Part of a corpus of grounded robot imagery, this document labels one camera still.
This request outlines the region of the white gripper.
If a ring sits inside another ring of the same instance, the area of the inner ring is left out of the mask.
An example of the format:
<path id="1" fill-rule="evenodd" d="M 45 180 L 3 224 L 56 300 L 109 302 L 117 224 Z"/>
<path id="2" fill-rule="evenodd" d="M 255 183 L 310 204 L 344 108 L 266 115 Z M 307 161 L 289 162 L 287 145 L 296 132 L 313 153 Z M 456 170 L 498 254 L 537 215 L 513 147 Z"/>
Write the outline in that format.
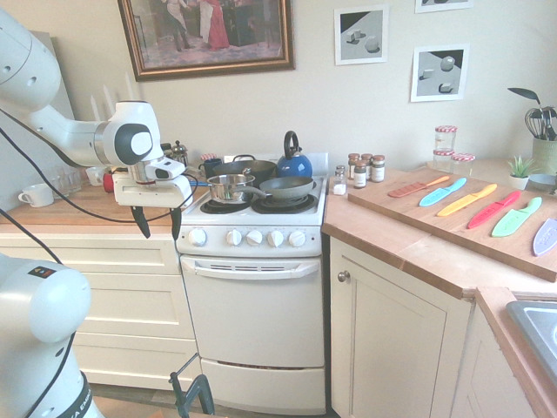
<path id="1" fill-rule="evenodd" d="M 134 221 L 145 238 L 150 238 L 151 231 L 142 207 L 158 207 L 171 209 L 171 234 L 174 240 L 178 239 L 182 219 L 180 207 L 193 202 L 187 177 L 180 175 L 176 179 L 156 180 L 149 185 L 137 183 L 128 173 L 115 173 L 112 179 L 115 200 L 121 206 L 132 206 Z"/>

